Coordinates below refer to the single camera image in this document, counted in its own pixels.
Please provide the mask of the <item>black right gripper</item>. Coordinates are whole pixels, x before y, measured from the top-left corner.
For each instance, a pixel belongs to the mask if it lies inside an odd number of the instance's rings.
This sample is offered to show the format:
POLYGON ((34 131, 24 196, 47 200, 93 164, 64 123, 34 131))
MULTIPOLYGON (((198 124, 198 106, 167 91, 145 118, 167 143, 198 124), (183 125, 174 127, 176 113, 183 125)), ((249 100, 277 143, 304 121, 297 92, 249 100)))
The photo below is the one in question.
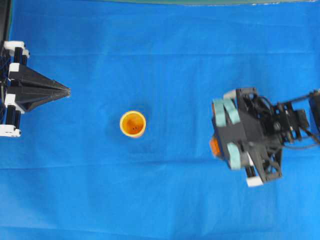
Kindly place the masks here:
POLYGON ((310 124, 305 110, 292 101, 271 104, 256 88, 237 88, 212 100, 220 160, 230 170, 245 170, 249 187, 282 177, 287 143, 302 140, 310 124))

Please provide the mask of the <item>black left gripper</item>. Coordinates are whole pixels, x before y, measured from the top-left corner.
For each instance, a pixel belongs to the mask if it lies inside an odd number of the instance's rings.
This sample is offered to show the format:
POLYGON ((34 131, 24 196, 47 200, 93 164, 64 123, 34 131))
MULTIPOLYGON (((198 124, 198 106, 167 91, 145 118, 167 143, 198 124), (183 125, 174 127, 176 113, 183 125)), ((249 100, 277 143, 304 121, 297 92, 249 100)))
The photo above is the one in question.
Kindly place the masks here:
POLYGON ((29 57, 29 50, 23 41, 0 42, 0 135, 2 137, 20 137, 22 114, 46 103, 69 97, 71 94, 71 90, 65 85, 27 67, 29 57))

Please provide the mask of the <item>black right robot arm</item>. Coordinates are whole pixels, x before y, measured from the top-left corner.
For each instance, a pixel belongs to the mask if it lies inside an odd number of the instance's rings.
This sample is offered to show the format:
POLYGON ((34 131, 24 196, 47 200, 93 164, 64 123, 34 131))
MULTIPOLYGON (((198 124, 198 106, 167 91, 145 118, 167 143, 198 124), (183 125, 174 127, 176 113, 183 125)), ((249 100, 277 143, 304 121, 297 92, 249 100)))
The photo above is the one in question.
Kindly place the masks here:
POLYGON ((320 126, 320 92, 271 104, 256 88, 236 88, 212 101, 214 134, 209 145, 214 157, 231 170, 244 169, 249 187, 261 186, 282 177, 283 148, 303 139, 301 132, 315 145, 320 137, 309 131, 304 109, 293 104, 308 100, 315 126, 320 126))

